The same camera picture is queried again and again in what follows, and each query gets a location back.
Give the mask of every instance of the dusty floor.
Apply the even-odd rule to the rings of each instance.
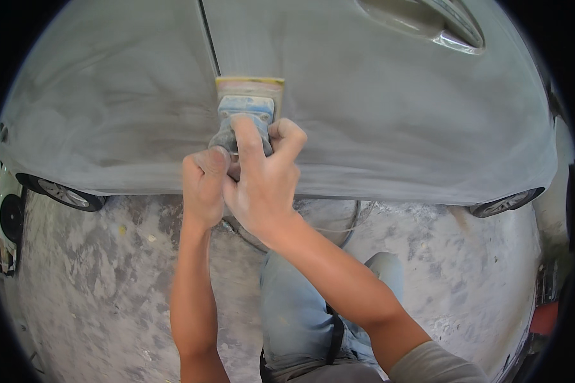
[[[316,227],[349,227],[353,201],[303,200]],[[532,206],[479,219],[466,208],[363,203],[346,247],[405,265],[406,310],[450,352],[492,379],[514,357],[532,311],[540,254]],[[180,195],[112,197],[97,213],[31,193],[15,281],[46,371],[61,382],[177,382],[169,292]],[[341,235],[332,234],[339,242]],[[211,242],[219,353],[232,382],[259,381],[262,255],[225,227]]]

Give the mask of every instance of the blue jeans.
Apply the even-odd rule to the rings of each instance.
[[[402,301],[403,267],[398,257],[378,252],[366,266]],[[303,274],[274,251],[260,274],[262,331],[267,366],[274,372],[326,358],[332,337],[332,316],[326,301]],[[357,359],[379,370],[368,334],[341,317],[345,333],[338,357]]]

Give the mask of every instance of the wrist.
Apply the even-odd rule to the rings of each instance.
[[[297,211],[293,211],[292,214],[282,219],[277,225],[269,228],[268,233],[258,239],[269,249],[279,252],[279,249],[285,246],[286,243],[297,238],[296,233],[303,226],[308,226],[308,224]]]
[[[207,233],[211,232],[211,228],[207,227],[200,219],[183,212],[183,224],[181,225],[181,237],[186,235],[190,238],[202,238]]]

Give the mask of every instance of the person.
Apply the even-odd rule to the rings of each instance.
[[[220,146],[183,160],[183,226],[170,298],[182,382],[229,382],[216,348],[208,264],[211,228],[224,203],[271,249],[260,277],[265,382],[383,382],[378,370],[396,383],[487,381],[403,309],[396,257],[382,252],[362,264],[292,208],[300,177],[294,160],[307,141],[298,125],[283,118],[268,127],[269,157],[251,119],[233,117],[231,126],[238,182],[227,175],[233,164]]]

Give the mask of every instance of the forearm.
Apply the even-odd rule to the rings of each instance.
[[[274,234],[268,246],[293,264],[335,310],[362,327],[402,309],[392,291],[365,265],[299,215]]]
[[[214,350],[217,308],[209,276],[210,230],[184,219],[170,296],[170,327],[181,356]]]
[[[430,340],[384,282],[299,215],[271,238],[268,247],[295,266],[339,314],[368,333],[386,372],[410,350]]]

